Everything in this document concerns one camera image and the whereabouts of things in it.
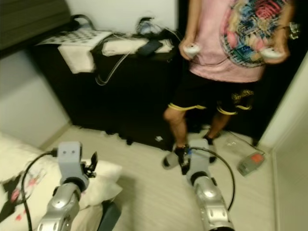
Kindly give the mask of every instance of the knee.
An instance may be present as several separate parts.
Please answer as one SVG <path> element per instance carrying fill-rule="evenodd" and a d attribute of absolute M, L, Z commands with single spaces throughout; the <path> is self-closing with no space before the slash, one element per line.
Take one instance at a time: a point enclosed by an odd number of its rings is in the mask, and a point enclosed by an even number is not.
<path fill-rule="evenodd" d="M 168 108 L 164 112 L 164 119 L 170 124 L 179 124 L 184 119 L 185 112 Z"/>

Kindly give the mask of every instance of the white game controller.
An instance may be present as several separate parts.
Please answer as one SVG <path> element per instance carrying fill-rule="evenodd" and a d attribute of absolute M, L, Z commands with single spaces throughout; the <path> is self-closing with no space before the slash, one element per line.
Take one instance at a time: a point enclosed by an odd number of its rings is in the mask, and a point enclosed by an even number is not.
<path fill-rule="evenodd" d="M 196 44 L 192 44 L 188 47 L 184 47 L 183 50 L 185 54 L 192 59 L 200 52 L 201 48 Z"/>
<path fill-rule="evenodd" d="M 260 51 L 263 59 L 280 59 L 283 57 L 283 54 L 276 51 L 273 47 L 266 47 Z"/>

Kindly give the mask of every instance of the hand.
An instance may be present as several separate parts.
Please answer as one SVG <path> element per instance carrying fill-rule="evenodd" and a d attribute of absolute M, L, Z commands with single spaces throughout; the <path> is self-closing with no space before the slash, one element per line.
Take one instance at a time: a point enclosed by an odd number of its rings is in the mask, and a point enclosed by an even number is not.
<path fill-rule="evenodd" d="M 288 48 L 288 36 L 284 29 L 278 30 L 273 38 L 272 47 L 277 52 L 283 54 L 283 56 L 279 59 L 265 59 L 264 62 L 267 64 L 280 64 L 284 62 L 289 56 L 290 51 Z"/>
<path fill-rule="evenodd" d="M 187 54 L 185 53 L 184 47 L 191 46 L 193 43 L 194 43 L 194 36 L 188 36 L 185 37 L 179 45 L 180 53 L 182 57 L 186 60 L 191 60 L 191 58 L 188 57 Z"/>

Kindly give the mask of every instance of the floor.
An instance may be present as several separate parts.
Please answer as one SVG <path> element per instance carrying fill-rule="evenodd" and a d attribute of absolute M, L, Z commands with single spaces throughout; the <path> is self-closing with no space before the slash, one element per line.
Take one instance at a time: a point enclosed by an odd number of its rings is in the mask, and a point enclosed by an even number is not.
<path fill-rule="evenodd" d="M 193 134 L 189 138 L 201 136 Z M 161 167 L 166 151 L 138 143 L 127 146 L 117 135 L 107 136 L 104 132 L 76 127 L 71 127 L 51 147 L 61 141 L 82 142 L 84 158 L 97 151 L 99 159 L 123 166 L 123 176 L 118 182 L 123 192 L 115 199 L 122 215 L 114 231 L 203 231 L 194 194 L 179 167 L 169 171 Z M 237 192 L 231 210 L 235 230 L 274 231 L 270 156 L 267 155 L 267 161 L 259 170 L 243 177 L 236 165 L 254 150 L 228 133 L 216 139 L 215 144 L 236 177 Z M 228 171 L 219 161 L 210 170 L 229 203 L 231 179 Z"/>

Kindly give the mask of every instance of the black dresser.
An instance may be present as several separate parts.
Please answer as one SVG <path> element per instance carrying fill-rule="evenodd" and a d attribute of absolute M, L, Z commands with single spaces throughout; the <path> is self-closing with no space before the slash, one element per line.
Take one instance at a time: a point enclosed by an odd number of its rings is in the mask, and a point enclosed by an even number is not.
<path fill-rule="evenodd" d="M 31 54 L 73 125 L 118 133 L 128 144 L 133 141 L 171 150 L 173 136 L 163 120 L 181 78 L 177 49 L 149 58 L 129 55 L 108 84 L 100 86 L 122 55 L 103 56 L 103 43 L 91 53 L 96 73 L 72 74 L 58 51 L 58 45 L 39 45 Z"/>

